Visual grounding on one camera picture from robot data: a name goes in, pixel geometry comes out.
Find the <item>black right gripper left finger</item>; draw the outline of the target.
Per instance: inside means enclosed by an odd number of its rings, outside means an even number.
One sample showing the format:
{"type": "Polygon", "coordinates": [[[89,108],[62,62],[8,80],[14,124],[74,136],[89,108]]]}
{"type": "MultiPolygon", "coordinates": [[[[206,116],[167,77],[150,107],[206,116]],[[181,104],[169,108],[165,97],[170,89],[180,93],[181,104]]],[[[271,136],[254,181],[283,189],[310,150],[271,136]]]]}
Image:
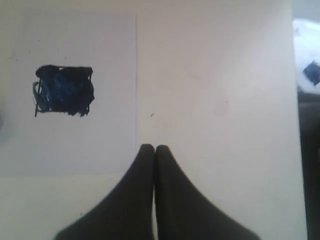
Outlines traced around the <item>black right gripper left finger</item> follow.
{"type": "Polygon", "coordinates": [[[155,149],[143,144],[120,182],[57,240],[152,240],[155,149]]]}

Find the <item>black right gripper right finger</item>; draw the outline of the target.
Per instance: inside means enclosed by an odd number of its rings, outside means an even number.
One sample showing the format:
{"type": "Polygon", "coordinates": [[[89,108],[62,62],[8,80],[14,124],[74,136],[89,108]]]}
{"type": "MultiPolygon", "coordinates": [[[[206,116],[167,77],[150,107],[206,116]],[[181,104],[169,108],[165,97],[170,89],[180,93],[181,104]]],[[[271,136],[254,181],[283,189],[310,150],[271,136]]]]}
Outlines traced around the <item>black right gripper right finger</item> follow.
{"type": "Polygon", "coordinates": [[[258,240],[192,184],[170,148],[155,151],[154,197],[160,240],[258,240]]]}

